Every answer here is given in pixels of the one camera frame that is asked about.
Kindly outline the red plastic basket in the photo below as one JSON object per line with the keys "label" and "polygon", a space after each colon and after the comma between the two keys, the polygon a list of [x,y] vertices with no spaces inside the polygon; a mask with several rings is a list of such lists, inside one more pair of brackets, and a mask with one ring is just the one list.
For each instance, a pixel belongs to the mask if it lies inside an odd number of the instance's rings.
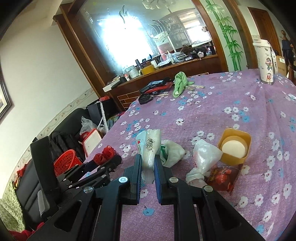
{"label": "red plastic basket", "polygon": [[67,150],[54,162],[55,175],[59,176],[72,167],[81,164],[82,162],[76,156],[76,152],[73,149]]}

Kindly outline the green cloth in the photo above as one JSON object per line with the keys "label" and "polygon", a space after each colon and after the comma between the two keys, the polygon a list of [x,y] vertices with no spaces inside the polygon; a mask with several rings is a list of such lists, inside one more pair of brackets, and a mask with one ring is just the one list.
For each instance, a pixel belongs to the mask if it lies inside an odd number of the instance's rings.
{"label": "green cloth", "polygon": [[182,71],[175,75],[175,79],[173,83],[174,83],[174,90],[173,90],[174,98],[179,97],[187,86],[194,84],[194,82],[188,80],[187,76]]}

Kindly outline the red wrapper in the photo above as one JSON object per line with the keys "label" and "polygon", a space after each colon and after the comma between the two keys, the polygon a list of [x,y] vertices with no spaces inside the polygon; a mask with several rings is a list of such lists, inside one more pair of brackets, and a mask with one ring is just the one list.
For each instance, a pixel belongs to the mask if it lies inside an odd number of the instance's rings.
{"label": "red wrapper", "polygon": [[111,160],[116,154],[117,152],[114,148],[106,146],[101,153],[94,156],[93,161],[100,166]]}

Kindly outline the dark red snack packet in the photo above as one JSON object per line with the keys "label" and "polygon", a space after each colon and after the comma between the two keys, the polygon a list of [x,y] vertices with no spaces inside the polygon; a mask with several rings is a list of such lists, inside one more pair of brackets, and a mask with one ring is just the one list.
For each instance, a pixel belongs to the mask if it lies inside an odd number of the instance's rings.
{"label": "dark red snack packet", "polygon": [[227,192],[232,194],[234,185],[241,172],[242,164],[227,166],[226,164],[214,166],[211,169],[210,176],[205,182],[212,186],[216,191]]}

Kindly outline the white paper cup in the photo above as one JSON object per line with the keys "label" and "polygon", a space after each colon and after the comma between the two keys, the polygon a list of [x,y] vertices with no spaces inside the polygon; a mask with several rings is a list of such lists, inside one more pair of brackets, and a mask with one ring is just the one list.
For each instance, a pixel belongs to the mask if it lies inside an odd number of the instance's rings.
{"label": "white paper cup", "polygon": [[274,83],[274,59],[275,54],[271,44],[267,40],[259,39],[253,42],[257,56],[260,80],[269,85]]}

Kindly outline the red framed white board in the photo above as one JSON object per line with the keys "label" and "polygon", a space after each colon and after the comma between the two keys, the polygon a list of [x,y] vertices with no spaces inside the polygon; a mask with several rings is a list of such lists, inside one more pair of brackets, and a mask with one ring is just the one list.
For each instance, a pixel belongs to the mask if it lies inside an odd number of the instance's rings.
{"label": "red framed white board", "polygon": [[86,157],[88,157],[91,154],[91,152],[98,146],[101,140],[102,136],[97,129],[93,129],[87,135],[87,137],[84,139],[82,143]]}

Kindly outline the black key pouch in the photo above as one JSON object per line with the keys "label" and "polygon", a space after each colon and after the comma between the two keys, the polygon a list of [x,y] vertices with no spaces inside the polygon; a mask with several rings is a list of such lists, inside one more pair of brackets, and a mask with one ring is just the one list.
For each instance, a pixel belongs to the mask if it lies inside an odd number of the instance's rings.
{"label": "black key pouch", "polygon": [[140,105],[149,103],[150,101],[152,101],[152,96],[147,93],[141,94],[140,97],[138,98],[138,102]]}

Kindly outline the black red folded umbrella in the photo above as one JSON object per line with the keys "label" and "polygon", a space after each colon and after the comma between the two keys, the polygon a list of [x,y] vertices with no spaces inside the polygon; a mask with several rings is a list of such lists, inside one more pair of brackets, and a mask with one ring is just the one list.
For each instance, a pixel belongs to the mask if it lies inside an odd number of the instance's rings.
{"label": "black red folded umbrella", "polygon": [[146,85],[145,87],[143,87],[140,90],[140,93],[153,93],[155,91],[160,91],[160,90],[165,90],[165,89],[170,89],[173,85],[173,81],[171,80],[171,78],[166,77],[162,80],[155,80],[150,82],[148,85]]}

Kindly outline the wooden counter ledge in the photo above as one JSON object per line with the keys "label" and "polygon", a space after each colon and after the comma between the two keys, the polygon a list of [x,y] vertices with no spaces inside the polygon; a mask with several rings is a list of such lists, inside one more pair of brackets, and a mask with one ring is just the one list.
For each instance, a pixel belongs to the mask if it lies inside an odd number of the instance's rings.
{"label": "wooden counter ledge", "polygon": [[165,79],[169,77],[175,79],[175,75],[180,71],[184,72],[187,77],[204,73],[219,73],[228,71],[226,62],[221,62],[218,55],[210,55],[202,59],[194,59],[183,63],[170,65],[160,68],[148,75],[140,76],[127,81],[118,87],[111,89],[106,94],[113,98],[120,110],[126,110],[128,104],[133,102],[136,97],[140,96],[140,90],[152,81]]}

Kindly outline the white plastic bag with red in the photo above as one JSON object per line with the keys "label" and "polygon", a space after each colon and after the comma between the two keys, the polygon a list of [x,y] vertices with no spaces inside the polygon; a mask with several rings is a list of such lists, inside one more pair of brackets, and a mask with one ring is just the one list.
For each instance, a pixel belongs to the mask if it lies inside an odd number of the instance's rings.
{"label": "white plastic bag with red", "polygon": [[213,144],[205,140],[196,142],[193,150],[195,167],[186,174],[186,183],[190,186],[203,188],[207,185],[206,177],[210,175],[210,169],[221,159],[223,152]]}

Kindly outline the teal tissue pack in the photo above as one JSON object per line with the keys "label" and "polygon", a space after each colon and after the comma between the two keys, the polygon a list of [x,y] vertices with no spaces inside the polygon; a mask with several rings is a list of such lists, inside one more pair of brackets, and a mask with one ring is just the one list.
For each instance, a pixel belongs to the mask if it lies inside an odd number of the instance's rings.
{"label": "teal tissue pack", "polygon": [[154,158],[161,148],[161,130],[148,129],[136,136],[138,152],[142,157],[142,179],[146,184],[154,182]]}

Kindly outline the white knitted sock bundle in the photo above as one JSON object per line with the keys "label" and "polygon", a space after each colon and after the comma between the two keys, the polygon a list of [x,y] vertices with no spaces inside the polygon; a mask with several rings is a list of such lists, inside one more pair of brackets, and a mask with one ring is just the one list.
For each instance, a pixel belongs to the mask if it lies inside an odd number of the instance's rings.
{"label": "white knitted sock bundle", "polygon": [[160,154],[162,165],[171,168],[184,157],[185,149],[173,141],[162,140]]}

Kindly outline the yellow cup with white lid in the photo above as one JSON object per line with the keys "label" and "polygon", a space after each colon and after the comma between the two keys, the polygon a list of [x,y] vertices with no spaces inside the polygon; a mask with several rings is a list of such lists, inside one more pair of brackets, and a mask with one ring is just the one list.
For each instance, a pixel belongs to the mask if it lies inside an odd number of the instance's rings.
{"label": "yellow cup with white lid", "polygon": [[227,128],[218,143],[218,148],[223,153],[220,161],[228,166],[244,164],[250,145],[251,135],[249,133]]}

